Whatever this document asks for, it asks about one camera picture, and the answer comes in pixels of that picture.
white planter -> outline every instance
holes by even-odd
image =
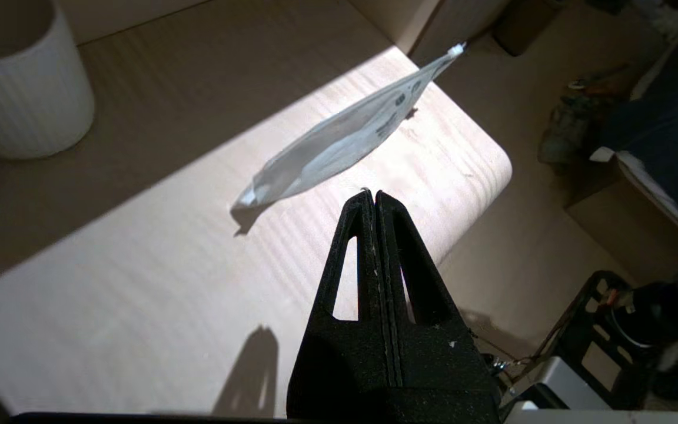
[[[51,0],[0,0],[0,156],[40,158],[91,128],[94,97]]]

plastic bag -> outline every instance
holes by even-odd
[[[464,48],[450,48],[423,69],[317,124],[263,166],[233,210],[264,207],[302,193],[360,161],[395,131],[428,83]]]

tabletop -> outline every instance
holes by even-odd
[[[431,84],[381,147],[236,234],[231,204],[269,158],[417,67],[334,0],[206,2],[80,50],[89,134],[0,161],[10,413],[284,416],[344,202],[363,187],[396,197],[438,262],[511,177]]]

white vase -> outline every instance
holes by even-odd
[[[52,0],[0,0],[0,157],[40,158],[91,128],[94,96]]]

floor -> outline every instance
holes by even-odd
[[[536,160],[549,113],[579,75],[625,61],[644,69],[663,46],[632,8],[611,16],[575,0],[522,56],[486,35],[436,81],[514,167],[509,186],[440,266],[473,330],[512,355],[533,352],[593,271],[625,274],[565,214],[565,182]]]

